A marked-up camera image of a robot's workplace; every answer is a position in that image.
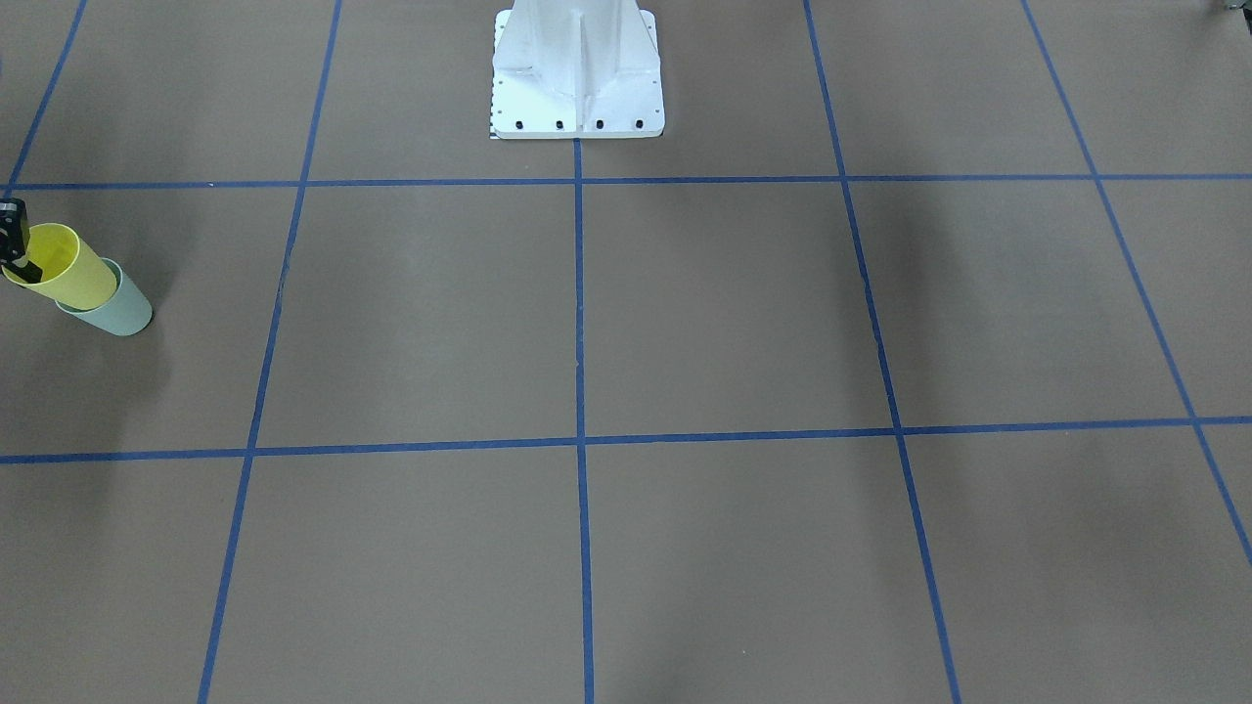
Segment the robot arm pedestal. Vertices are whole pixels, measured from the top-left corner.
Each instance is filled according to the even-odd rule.
[[[656,18],[635,0],[516,0],[496,16],[491,132],[621,139],[665,129]]]

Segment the floor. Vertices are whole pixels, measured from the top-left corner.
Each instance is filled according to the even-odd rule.
[[[487,139],[502,0],[13,0],[0,703],[1246,703],[1252,36],[649,0],[666,134]]]

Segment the black object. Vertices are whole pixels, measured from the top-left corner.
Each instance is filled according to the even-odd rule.
[[[44,269],[26,257],[30,228],[26,225],[26,202],[0,198],[0,266],[26,283],[39,283]]]

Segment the grid line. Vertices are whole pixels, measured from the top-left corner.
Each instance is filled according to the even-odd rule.
[[[1131,247],[1126,241],[1126,234],[1122,232],[1122,224],[1117,218],[1117,212],[1113,209],[1113,202],[1108,197],[1108,189],[1104,188],[1104,179],[1101,175],[1099,169],[1096,168],[1096,159],[1092,157],[1090,149],[1087,144],[1087,138],[1083,137],[1083,130],[1078,124],[1078,116],[1074,113],[1073,104],[1069,101],[1069,95],[1065,93],[1065,88],[1060,83],[1060,74],[1057,71],[1055,63],[1052,60],[1052,54],[1048,51],[1048,44],[1043,39],[1043,31],[1039,29],[1039,23],[1035,20],[1034,11],[1030,10],[1030,3],[1029,0],[1020,1],[1027,21],[1030,24],[1030,31],[1034,33],[1035,43],[1039,45],[1039,53],[1043,55],[1043,61],[1048,68],[1048,74],[1052,76],[1052,83],[1057,89],[1057,95],[1060,98],[1060,103],[1065,109],[1065,115],[1069,118],[1069,125],[1074,132],[1074,138],[1078,140],[1078,147],[1083,152],[1087,167],[1090,169],[1092,182],[1096,184],[1096,190],[1099,193],[1101,202],[1104,204],[1104,213],[1108,215],[1109,225],[1113,228],[1113,236],[1117,238],[1117,244],[1122,249],[1122,257],[1126,259],[1126,266],[1131,272],[1131,278],[1134,281],[1134,288],[1139,294],[1139,302],[1143,304],[1143,309],[1148,314],[1148,321],[1152,323],[1152,332],[1157,337],[1157,343],[1161,346],[1161,353],[1164,356],[1171,376],[1173,376],[1174,386],[1178,390],[1178,397],[1182,398],[1183,407],[1187,410],[1187,417],[1196,432],[1196,440],[1199,442],[1201,451],[1204,455],[1204,462],[1208,465],[1208,471],[1213,476],[1213,484],[1217,485],[1217,492],[1221,495],[1222,502],[1226,505],[1226,512],[1231,519],[1234,535],[1238,537],[1239,545],[1243,549],[1243,556],[1248,561],[1248,565],[1252,566],[1252,542],[1248,541],[1248,534],[1243,527],[1243,520],[1239,517],[1238,509],[1234,506],[1234,500],[1231,497],[1229,489],[1226,486],[1226,477],[1222,476],[1222,470],[1217,463],[1217,458],[1213,457],[1213,451],[1208,446],[1208,437],[1204,435],[1204,427],[1198,421],[1196,406],[1192,403],[1191,393],[1187,392],[1187,385],[1183,382],[1182,372],[1179,371],[1178,363],[1169,348],[1169,341],[1166,339],[1164,328],[1162,328],[1161,319],[1157,317],[1156,308],[1152,306],[1152,298],[1148,296],[1147,286],[1139,276],[1139,269],[1134,263],[1134,256],[1131,253]]]
[[[685,175],[685,177],[586,177],[586,185],[657,185],[682,183],[926,183],[926,182],[1057,182],[1057,180],[1159,180],[1159,182],[1223,182],[1252,180],[1252,173],[1211,174],[786,174],[786,175]],[[10,190],[184,190],[198,188],[421,188],[432,185],[572,185],[573,178],[348,178],[300,180],[154,180],[154,182],[84,182],[84,183],[19,183]]]
[[[218,585],[218,598],[213,609],[213,623],[209,628],[209,641],[204,653],[204,669],[200,673],[198,704],[208,704],[213,685],[213,669],[217,664],[218,644],[222,638],[222,624],[225,619],[227,599],[230,593],[230,577],[234,571],[235,551],[239,546],[239,531],[243,525],[244,507],[248,501],[248,485],[252,481],[253,460],[257,457],[257,438],[260,435],[260,421],[265,411],[265,391],[269,386],[269,372],[274,361],[274,347],[278,343],[278,327],[283,317],[283,288],[290,271],[292,251],[299,234],[300,214],[304,209],[304,194],[308,189],[309,170],[313,164],[313,150],[317,145],[317,130],[322,118],[322,104],[326,100],[326,88],[331,78],[331,64],[334,58],[334,43],[339,30],[339,16],[343,0],[334,0],[331,14],[331,29],[326,40],[326,53],[322,58],[322,73],[318,79],[317,98],[313,101],[313,115],[309,118],[308,140],[304,145],[304,160],[300,165],[300,180],[295,192],[295,204],[292,208],[292,224],[287,233],[287,247],[283,252],[283,266],[278,274],[274,292],[274,308],[270,313],[269,337],[265,342],[265,355],[260,366],[260,378],[257,381],[257,398],[253,408],[252,425],[248,431],[248,446],[244,451],[243,468],[239,471],[239,489],[235,494],[234,511],[230,519],[230,532],[227,537],[225,556],[222,561],[222,579]]]
[[[1134,430],[1203,426],[1252,426],[1252,416],[1211,416],[1196,421],[1176,418],[1126,418],[1097,421],[1052,421],[1030,423],[979,423],[953,426],[901,426],[905,436],[929,435],[995,435],[1024,432],[1078,432],[1096,430]],[[816,428],[816,430],[764,430],[729,432],[670,432],[641,435],[588,435],[583,442],[591,446],[654,445],[654,443],[704,443],[746,442],[779,440],[838,440],[850,437],[893,437],[893,427]],[[568,437],[518,437],[502,440],[436,440],[421,442],[373,442],[359,445],[275,445],[247,447],[208,447],[198,450],[136,450],[118,452],[49,452],[30,455],[0,455],[3,465],[60,465],[68,462],[144,462],[153,460],[240,460],[249,452],[255,457],[299,457],[319,455],[371,455],[398,452],[454,452],[464,450],[513,450],[526,447],[576,447],[576,436]]]
[[[848,170],[844,163],[844,150],[839,140],[839,125],[835,120],[834,103],[830,99],[830,84],[826,80],[825,61],[821,59],[821,43],[818,40],[818,26],[813,18],[813,5],[804,0],[805,21],[809,25],[809,41],[813,45],[813,60],[818,70],[818,84],[821,86],[821,99],[826,110],[826,123],[830,129],[830,144],[835,153],[835,164],[839,168],[840,187],[844,195],[844,207],[848,210],[848,228],[851,233],[853,247],[856,251],[856,268],[860,272],[865,288],[865,308],[869,313],[870,327],[874,332],[874,344],[878,348],[879,371],[883,376],[883,390],[886,393],[886,405],[891,416],[891,431],[895,436],[895,447],[900,457],[900,471],[904,475],[904,489],[909,496],[909,510],[913,515],[913,530],[916,534],[918,552],[921,557],[921,569],[925,574],[926,591],[930,596],[930,610],[935,623],[935,635],[939,639],[939,650],[943,655],[944,673],[948,678],[948,691],[953,704],[962,704],[960,681],[957,676],[957,664],[952,655],[952,644],[948,640],[948,624],[943,614],[943,600],[939,596],[939,584],[935,580],[934,562],[930,556],[930,542],[926,539],[925,520],[921,516],[921,504],[918,501],[916,484],[913,481],[913,463],[909,460],[909,446],[900,422],[900,408],[896,403],[895,385],[891,382],[891,366],[886,358],[886,346],[883,342],[883,328],[879,324],[878,306],[874,303],[874,287],[869,274],[869,266],[865,262],[865,251],[861,247],[860,227],[856,222],[856,205],[853,202],[851,183],[848,180]]]
[[[575,443],[578,453],[578,546],[582,567],[583,703],[596,700],[595,631],[591,593],[591,496],[587,482],[586,297],[583,291],[582,140],[573,140],[573,271],[575,271]]]
[[[35,144],[35,134],[39,133],[39,125],[44,122],[44,113],[48,111],[48,104],[53,101],[53,93],[56,90],[56,83],[61,79],[61,71],[65,69],[65,61],[69,60],[70,49],[74,48],[74,39],[78,38],[78,29],[83,24],[84,13],[86,13],[86,0],[79,0],[78,8],[74,10],[74,19],[70,21],[70,30],[65,34],[65,44],[56,58],[56,66],[53,68],[53,75],[48,78],[48,88],[44,89],[44,96],[39,100],[35,116],[30,120],[30,129],[26,130],[26,138],[21,142],[21,150],[18,152],[18,160],[13,164],[13,172],[9,173],[9,183],[5,184],[4,189],[5,198],[13,195],[18,179],[21,178],[21,170],[26,167],[30,148]]]

